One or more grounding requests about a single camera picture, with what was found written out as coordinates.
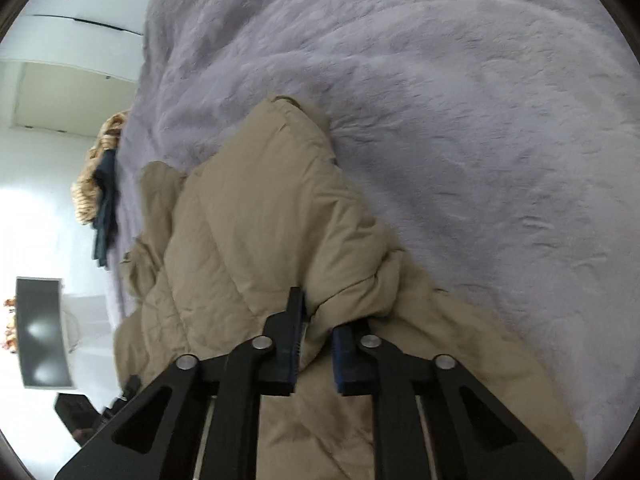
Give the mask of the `beige puffer jacket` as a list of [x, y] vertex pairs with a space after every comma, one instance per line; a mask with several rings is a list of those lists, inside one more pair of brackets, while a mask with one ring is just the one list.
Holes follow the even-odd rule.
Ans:
[[372, 406], [334, 386], [335, 326], [370, 318], [403, 352], [460, 360], [575, 478], [582, 432], [517, 336], [437, 286], [337, 165], [328, 127], [286, 96], [260, 102], [218, 153], [182, 174], [142, 171], [144, 227], [122, 260], [134, 312], [115, 334], [118, 378], [149, 384], [183, 353], [210, 359], [262, 331], [298, 286], [309, 324], [292, 398], [262, 402], [262, 479], [369, 479]]

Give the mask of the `black monitor screen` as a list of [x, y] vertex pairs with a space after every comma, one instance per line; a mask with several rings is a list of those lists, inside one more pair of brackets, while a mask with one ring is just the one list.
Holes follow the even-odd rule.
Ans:
[[17, 278], [17, 356], [25, 388], [73, 389], [62, 319], [62, 282]]

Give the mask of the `dark teal knit garment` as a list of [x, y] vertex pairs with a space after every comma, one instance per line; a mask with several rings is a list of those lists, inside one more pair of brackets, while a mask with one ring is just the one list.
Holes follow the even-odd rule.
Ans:
[[107, 254], [118, 230], [116, 155], [116, 150], [106, 150], [92, 175], [93, 183], [98, 187], [96, 215], [92, 222], [96, 234], [92, 258], [99, 268], [108, 268]]

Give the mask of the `lavender fleece bed blanket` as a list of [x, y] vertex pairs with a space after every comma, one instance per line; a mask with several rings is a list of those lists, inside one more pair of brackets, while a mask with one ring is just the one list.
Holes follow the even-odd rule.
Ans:
[[311, 100], [437, 284], [534, 347], [602, 470], [639, 406], [639, 65], [599, 0], [151, 0], [143, 56], [111, 262], [145, 164]]

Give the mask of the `white wardrobe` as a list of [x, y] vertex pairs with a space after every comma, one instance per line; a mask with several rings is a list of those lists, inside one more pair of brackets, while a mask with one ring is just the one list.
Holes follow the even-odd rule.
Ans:
[[94, 136], [130, 107], [150, 0], [29, 0], [1, 41], [14, 128]]

